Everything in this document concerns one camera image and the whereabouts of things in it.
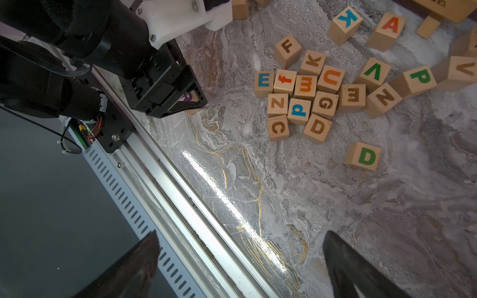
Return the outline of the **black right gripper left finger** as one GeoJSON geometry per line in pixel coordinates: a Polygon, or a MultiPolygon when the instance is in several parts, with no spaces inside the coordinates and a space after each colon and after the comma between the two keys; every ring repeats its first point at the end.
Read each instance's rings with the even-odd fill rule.
{"type": "Polygon", "coordinates": [[[149,232],[123,257],[87,285],[76,298],[145,298],[158,270],[160,243],[149,232]]]}

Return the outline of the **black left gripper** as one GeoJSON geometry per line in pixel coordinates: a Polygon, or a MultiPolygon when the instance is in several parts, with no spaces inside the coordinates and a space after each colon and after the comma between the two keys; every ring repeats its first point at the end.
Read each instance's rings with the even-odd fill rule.
{"type": "Polygon", "coordinates": [[[160,119],[207,104],[176,40],[162,45],[133,78],[120,78],[120,83],[129,107],[150,117],[160,119]]]}

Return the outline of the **green D letter block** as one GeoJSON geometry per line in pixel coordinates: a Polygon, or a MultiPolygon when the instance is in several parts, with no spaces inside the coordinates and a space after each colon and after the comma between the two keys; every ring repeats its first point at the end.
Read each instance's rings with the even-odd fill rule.
{"type": "Polygon", "coordinates": [[[356,142],[346,152],[344,165],[366,171],[376,171],[381,156],[381,148],[356,142]]]}

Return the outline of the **blue E letter block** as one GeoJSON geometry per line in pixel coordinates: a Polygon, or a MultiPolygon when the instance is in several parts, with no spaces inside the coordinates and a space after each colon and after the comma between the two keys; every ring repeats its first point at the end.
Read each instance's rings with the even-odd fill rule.
{"type": "Polygon", "coordinates": [[[274,72],[255,72],[254,92],[257,98],[267,98],[273,93],[274,72]]]}

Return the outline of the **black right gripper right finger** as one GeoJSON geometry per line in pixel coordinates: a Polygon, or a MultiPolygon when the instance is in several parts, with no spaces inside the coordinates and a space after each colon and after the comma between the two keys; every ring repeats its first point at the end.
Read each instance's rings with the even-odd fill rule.
{"type": "Polygon", "coordinates": [[[328,231],[322,249],[336,298],[408,298],[338,234],[328,231]]]}

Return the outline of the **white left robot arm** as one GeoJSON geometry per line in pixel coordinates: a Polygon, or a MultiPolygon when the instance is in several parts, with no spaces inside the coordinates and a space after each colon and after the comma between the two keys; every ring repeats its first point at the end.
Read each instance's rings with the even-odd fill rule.
{"type": "Polygon", "coordinates": [[[42,118],[101,118],[94,68],[119,77],[128,106],[163,118],[207,104],[176,42],[159,48],[120,1],[2,1],[1,22],[38,42],[1,37],[1,103],[42,118]]]}

